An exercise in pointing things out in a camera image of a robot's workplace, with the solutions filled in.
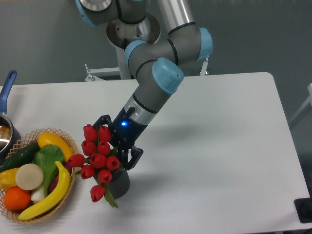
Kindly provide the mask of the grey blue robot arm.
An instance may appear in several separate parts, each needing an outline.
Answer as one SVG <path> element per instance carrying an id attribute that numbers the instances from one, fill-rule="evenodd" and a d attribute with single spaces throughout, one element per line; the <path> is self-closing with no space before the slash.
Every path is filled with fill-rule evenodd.
<path id="1" fill-rule="evenodd" d="M 186 0 L 158 2 L 168 31 L 163 42 L 158 42 L 158 21 L 146 12 L 143 0 L 78 0 L 76 5 L 87 25 L 107 24 L 110 42 L 124 52 L 120 70 L 138 81 L 115 119 L 105 115 L 94 124 L 108 126 L 113 135 L 110 143 L 118 148 L 122 166 L 130 170 L 143 154 L 135 141 L 183 81 L 180 66 L 208 57 L 212 36 L 197 27 Z"/>

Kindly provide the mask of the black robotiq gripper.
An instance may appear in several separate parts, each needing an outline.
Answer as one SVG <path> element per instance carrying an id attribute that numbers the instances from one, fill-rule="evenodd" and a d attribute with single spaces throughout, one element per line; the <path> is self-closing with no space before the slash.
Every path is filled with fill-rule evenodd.
<path id="1" fill-rule="evenodd" d="M 134 112 L 134 107 L 130 107 L 128 111 L 125 111 L 123 108 L 113 122 L 110 115 L 103 115 L 92 125 L 95 129 L 106 125 L 112 134 L 110 144 L 116 147 L 121 143 L 117 157 L 126 170 L 133 169 L 143 155 L 143 150 L 137 148 L 134 144 L 147 127 L 147 125 L 138 123 L 130 118 Z"/>

